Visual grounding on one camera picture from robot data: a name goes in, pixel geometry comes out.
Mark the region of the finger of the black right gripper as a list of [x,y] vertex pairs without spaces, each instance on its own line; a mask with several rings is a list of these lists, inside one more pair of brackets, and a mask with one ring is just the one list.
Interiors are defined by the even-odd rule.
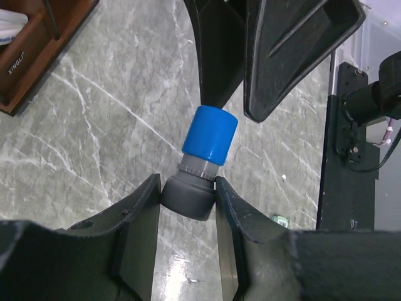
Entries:
[[248,1],[244,114],[260,123],[364,22],[359,1]]
[[200,103],[223,108],[244,79],[246,1],[184,4],[195,38]]

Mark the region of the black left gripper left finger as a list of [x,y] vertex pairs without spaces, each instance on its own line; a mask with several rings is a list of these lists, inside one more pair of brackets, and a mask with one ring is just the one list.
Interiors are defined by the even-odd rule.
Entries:
[[150,300],[160,176],[70,228],[1,221],[2,300]]

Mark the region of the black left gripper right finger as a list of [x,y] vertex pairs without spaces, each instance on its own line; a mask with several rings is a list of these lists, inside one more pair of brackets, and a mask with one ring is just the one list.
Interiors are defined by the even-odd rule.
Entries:
[[216,182],[224,300],[399,300],[400,233],[289,230]]

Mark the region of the green correction tape dispenser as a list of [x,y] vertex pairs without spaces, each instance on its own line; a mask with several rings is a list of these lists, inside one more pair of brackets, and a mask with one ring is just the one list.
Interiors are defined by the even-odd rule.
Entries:
[[289,227],[289,220],[284,216],[274,215],[271,217],[271,219],[280,226],[283,226],[285,228]]

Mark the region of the brown wooden desk organizer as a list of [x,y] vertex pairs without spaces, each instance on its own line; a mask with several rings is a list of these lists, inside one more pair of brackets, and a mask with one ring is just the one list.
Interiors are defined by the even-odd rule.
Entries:
[[28,22],[1,47],[1,112],[15,115],[98,1],[1,1]]

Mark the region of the light blue cap marker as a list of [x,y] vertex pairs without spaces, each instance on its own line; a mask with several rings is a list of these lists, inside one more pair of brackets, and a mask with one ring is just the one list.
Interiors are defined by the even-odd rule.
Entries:
[[1,9],[1,46],[10,44],[28,21],[23,13]]

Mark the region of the black base crossbar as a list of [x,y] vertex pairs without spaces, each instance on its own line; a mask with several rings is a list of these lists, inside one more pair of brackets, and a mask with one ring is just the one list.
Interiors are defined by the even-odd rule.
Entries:
[[378,172],[366,172],[380,160],[380,149],[367,142],[365,126],[345,114],[343,97],[368,84],[367,74],[349,63],[335,72],[334,92],[326,109],[316,229],[373,230]]

